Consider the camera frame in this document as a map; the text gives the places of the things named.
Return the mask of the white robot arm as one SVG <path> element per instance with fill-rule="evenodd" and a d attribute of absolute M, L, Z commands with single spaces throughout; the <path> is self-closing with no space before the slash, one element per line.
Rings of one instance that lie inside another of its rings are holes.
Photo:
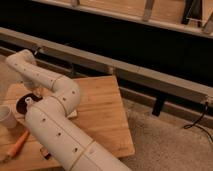
<path fill-rule="evenodd" d="M 131 171 L 68 119 L 81 100 L 75 81 L 38 67 L 34 55 L 27 49 L 8 56 L 5 62 L 30 80 L 26 84 L 29 90 L 42 85 L 52 92 L 39 102 L 28 103 L 25 123 L 66 171 Z"/>

